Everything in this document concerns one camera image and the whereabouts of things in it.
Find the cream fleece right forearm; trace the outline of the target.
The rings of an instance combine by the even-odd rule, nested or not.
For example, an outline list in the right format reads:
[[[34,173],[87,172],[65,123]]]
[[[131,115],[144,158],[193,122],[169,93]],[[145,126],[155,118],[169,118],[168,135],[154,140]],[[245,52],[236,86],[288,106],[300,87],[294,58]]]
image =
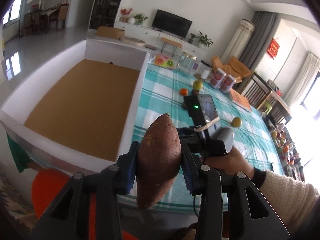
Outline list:
[[[311,184],[252,168],[252,181],[273,207],[290,234],[319,211],[319,192]]]

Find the right hand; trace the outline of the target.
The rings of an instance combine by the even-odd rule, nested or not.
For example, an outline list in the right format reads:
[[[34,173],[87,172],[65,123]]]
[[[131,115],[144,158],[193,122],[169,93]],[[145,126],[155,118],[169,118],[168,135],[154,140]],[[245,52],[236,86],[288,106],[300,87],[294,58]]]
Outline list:
[[[223,170],[227,175],[233,176],[238,172],[243,172],[250,179],[254,176],[254,167],[235,146],[227,155],[207,158],[204,163],[210,167]]]

